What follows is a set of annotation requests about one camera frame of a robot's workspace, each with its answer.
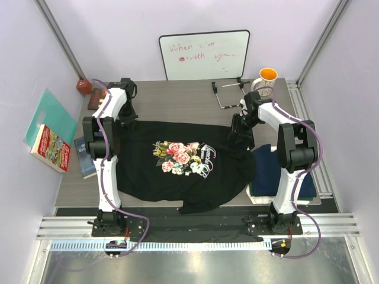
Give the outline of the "orange brown cover book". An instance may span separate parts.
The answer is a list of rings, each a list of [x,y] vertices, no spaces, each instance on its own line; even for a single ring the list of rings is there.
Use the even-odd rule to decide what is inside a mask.
[[[100,105],[103,103],[107,95],[106,90],[100,88],[93,88],[87,109],[96,111]]]

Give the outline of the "black t shirt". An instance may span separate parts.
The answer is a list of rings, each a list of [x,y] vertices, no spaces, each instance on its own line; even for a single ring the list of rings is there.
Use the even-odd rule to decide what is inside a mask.
[[[118,190],[142,201],[182,201],[181,214],[228,203],[255,175],[252,131],[231,139],[220,125],[135,121],[116,133]]]

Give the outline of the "blue cover book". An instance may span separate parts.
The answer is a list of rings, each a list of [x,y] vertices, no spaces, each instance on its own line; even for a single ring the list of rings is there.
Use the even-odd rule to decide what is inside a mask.
[[[96,175],[97,173],[94,162],[91,159],[91,156],[86,152],[84,137],[75,139],[74,143],[83,178],[87,179]]]

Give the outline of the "white mug orange inside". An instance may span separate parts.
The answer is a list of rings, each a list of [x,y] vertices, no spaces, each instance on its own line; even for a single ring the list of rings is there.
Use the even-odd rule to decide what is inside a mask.
[[[278,73],[275,69],[265,67],[259,71],[259,77],[250,86],[250,91],[258,91],[261,97],[269,96],[274,87]]]

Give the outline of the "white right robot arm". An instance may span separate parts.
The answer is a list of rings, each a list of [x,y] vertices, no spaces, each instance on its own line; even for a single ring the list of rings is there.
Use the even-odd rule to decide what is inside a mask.
[[[234,114],[229,144],[252,137],[257,124],[266,123],[277,131],[277,160],[281,176],[277,194],[268,216],[261,222],[272,234],[285,234],[296,225],[300,210],[297,199],[304,175],[318,166],[322,156],[320,138],[314,122],[300,120],[284,111],[272,99],[261,99],[258,91],[247,93],[240,101],[240,114]]]

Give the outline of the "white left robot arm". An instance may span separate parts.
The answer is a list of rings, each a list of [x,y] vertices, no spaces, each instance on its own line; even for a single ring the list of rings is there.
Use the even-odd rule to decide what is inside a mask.
[[[97,216],[89,224],[93,237],[118,237],[126,231],[127,225],[117,189],[120,142],[116,126],[138,118],[131,104],[137,86],[130,78],[107,84],[96,79],[94,82],[101,87],[105,98],[92,116],[82,120],[85,148],[95,165],[99,189]]]

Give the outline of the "navy folded t shirt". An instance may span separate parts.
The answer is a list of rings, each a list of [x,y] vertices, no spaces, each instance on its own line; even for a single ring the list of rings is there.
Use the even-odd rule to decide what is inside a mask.
[[[270,188],[278,189],[281,167],[278,164],[276,151],[271,151],[271,145],[265,144],[254,149],[252,155],[256,161],[255,175],[252,183],[259,183]],[[312,178],[311,174],[306,174],[304,179]]]

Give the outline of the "red brown die block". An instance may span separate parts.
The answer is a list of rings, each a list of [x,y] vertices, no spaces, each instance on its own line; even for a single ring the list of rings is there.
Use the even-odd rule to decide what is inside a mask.
[[[92,93],[92,84],[87,79],[80,79],[76,84],[78,92],[82,95],[89,95]]]

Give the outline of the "white folded t shirt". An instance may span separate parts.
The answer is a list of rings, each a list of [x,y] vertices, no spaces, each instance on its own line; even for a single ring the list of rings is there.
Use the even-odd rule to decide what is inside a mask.
[[[248,198],[250,199],[251,203],[253,203],[254,205],[269,205],[275,199],[274,196],[253,196],[250,193],[249,188],[246,189],[246,194],[247,194]],[[298,205],[310,205],[310,201],[298,200],[297,204]]]

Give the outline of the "teal plastic cutting board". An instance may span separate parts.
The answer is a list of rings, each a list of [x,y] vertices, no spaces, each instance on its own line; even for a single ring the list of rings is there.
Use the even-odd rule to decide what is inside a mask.
[[[34,145],[42,124],[47,125],[69,146],[72,144],[77,123],[50,91],[42,94],[25,134],[24,142],[28,146]]]

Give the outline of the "small whiteboard with red writing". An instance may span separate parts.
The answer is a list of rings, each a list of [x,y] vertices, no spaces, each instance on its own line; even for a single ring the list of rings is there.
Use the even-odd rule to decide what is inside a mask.
[[[159,47],[167,80],[243,76],[250,32],[231,30],[162,35]]]

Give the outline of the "red white cover book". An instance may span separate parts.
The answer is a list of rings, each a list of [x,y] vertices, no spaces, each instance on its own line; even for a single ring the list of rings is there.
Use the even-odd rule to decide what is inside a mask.
[[[68,171],[71,147],[46,124],[42,124],[30,154],[60,173]]]

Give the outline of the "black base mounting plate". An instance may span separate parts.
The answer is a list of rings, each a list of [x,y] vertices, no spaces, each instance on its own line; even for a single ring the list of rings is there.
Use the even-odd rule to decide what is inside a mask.
[[[187,232],[211,238],[221,236],[221,233],[236,233],[236,235],[301,235],[303,229],[298,216],[294,221],[269,226],[269,208],[267,206],[222,206],[209,212],[180,214],[174,207],[127,208],[129,214],[124,217],[125,226],[135,230],[133,236],[142,233],[138,226],[147,227],[147,221],[138,218],[145,216],[150,220],[148,235],[178,235],[184,238]]]

